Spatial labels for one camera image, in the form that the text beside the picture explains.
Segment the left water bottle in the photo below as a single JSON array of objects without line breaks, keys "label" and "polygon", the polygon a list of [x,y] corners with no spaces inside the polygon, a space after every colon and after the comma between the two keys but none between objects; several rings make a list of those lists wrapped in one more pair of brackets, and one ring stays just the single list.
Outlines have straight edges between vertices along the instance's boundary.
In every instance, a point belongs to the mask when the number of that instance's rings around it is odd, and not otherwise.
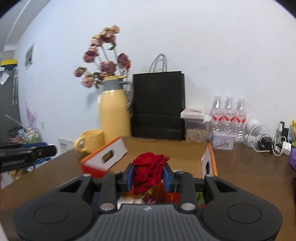
[{"label": "left water bottle", "polygon": [[211,130],[219,131],[223,122],[224,109],[221,102],[221,96],[215,96],[211,106]]}]

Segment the purple pouch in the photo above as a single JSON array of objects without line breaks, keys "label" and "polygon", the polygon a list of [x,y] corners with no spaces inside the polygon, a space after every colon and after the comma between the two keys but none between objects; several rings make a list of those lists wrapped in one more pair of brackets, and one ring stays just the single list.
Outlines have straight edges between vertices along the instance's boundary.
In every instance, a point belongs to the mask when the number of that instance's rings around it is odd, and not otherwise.
[{"label": "purple pouch", "polygon": [[288,161],[292,168],[296,170],[296,147],[292,147]]}]

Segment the black paper shopping bag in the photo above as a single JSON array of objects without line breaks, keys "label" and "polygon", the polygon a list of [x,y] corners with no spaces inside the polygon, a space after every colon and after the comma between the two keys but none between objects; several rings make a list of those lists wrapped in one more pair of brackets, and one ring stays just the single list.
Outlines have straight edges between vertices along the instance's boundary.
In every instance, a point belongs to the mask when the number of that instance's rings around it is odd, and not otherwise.
[{"label": "black paper shopping bag", "polygon": [[185,76],[168,71],[167,58],[159,54],[148,73],[133,75],[132,136],[167,140],[185,139]]}]

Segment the middle water bottle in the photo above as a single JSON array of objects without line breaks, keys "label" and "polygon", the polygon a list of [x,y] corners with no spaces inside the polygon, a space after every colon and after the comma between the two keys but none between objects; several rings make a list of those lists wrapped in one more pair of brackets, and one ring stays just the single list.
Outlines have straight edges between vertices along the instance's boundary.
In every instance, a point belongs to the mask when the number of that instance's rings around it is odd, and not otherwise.
[{"label": "middle water bottle", "polygon": [[235,123],[236,111],[233,107],[233,97],[226,97],[224,113],[223,113],[223,123],[224,130],[233,133],[234,132],[234,123]]}]

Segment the yellow ceramic mug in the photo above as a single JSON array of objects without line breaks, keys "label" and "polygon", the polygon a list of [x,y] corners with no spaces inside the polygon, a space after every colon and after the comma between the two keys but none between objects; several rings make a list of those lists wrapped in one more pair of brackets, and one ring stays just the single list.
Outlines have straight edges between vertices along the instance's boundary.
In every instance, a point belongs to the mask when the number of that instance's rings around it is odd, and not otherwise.
[{"label": "yellow ceramic mug", "polygon": [[74,150],[91,154],[105,145],[103,130],[89,130],[74,142]]}]

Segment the clear snack container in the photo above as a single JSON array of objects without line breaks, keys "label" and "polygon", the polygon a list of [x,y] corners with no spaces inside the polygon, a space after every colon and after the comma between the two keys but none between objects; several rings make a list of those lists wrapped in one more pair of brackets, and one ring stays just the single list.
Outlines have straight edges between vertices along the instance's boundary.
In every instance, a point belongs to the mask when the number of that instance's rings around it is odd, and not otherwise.
[{"label": "clear snack container", "polygon": [[185,123],[185,140],[187,142],[205,142],[208,140],[210,116],[203,108],[186,108],[180,113]]}]

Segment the red artificial rose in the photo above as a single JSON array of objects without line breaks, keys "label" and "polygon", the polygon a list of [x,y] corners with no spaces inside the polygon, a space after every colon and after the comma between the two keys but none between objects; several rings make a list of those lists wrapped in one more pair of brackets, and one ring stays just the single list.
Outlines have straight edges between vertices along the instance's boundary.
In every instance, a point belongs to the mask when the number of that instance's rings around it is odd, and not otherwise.
[{"label": "red artificial rose", "polygon": [[140,154],[133,160],[133,194],[142,195],[160,184],[165,163],[170,158],[152,152]]}]

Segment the yellow thermos jug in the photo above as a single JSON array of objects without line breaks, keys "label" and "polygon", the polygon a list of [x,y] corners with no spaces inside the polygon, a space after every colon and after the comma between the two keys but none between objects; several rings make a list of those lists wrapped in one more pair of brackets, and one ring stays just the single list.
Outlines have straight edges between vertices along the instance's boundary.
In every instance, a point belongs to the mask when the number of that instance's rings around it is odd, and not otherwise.
[{"label": "yellow thermos jug", "polygon": [[126,76],[111,75],[104,77],[103,92],[99,103],[99,117],[105,142],[109,143],[117,137],[129,137],[131,132],[130,106],[123,90],[124,85],[133,87],[132,83],[125,81]]}]

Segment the dried pink flower bouquet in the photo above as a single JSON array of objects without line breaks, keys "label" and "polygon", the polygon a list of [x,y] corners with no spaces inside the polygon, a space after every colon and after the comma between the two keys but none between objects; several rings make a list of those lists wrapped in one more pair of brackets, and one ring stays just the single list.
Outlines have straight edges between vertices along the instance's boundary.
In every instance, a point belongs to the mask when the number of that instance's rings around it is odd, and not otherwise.
[{"label": "dried pink flower bouquet", "polygon": [[120,27],[112,25],[92,37],[82,59],[86,64],[94,64],[96,69],[91,71],[85,66],[79,66],[73,72],[76,78],[81,78],[83,87],[98,89],[104,78],[115,75],[118,75],[120,80],[128,78],[131,60],[127,54],[118,54],[116,51],[119,33]]}]

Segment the water bottle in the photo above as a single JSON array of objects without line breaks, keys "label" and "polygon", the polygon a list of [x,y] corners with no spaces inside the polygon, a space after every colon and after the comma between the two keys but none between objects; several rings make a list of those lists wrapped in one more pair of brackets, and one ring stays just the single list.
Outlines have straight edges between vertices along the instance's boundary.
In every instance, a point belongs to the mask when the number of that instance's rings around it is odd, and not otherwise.
[{"label": "water bottle", "polygon": [[237,102],[236,116],[235,116],[235,123],[236,123],[235,141],[236,142],[243,142],[243,133],[244,133],[246,119],[247,119],[247,110],[245,107],[245,99],[239,98]]},{"label": "water bottle", "polygon": [[223,122],[224,109],[221,102],[221,96],[215,96],[211,106],[211,130],[219,131]]},{"label": "water bottle", "polygon": [[224,113],[223,113],[223,123],[224,130],[233,133],[234,132],[234,123],[235,123],[236,111],[233,107],[233,97],[226,97]]}]

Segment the small white tin box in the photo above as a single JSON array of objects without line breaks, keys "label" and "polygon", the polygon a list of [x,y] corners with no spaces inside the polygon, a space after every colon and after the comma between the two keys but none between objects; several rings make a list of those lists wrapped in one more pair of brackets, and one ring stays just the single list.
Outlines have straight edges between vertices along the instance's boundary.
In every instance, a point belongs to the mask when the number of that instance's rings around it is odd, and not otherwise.
[{"label": "small white tin box", "polygon": [[226,131],[213,131],[211,145],[213,149],[233,150],[235,135]]}]

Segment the right water bottle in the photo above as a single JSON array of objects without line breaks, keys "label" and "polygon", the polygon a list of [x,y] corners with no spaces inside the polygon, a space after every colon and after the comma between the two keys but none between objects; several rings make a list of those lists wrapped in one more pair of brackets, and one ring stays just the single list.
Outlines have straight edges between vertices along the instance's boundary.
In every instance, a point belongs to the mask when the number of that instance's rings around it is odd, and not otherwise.
[{"label": "right water bottle", "polygon": [[235,141],[236,142],[243,142],[243,133],[244,133],[246,119],[247,119],[247,110],[245,107],[245,99],[239,98],[237,102],[236,116],[235,116],[235,123],[236,123]]}]

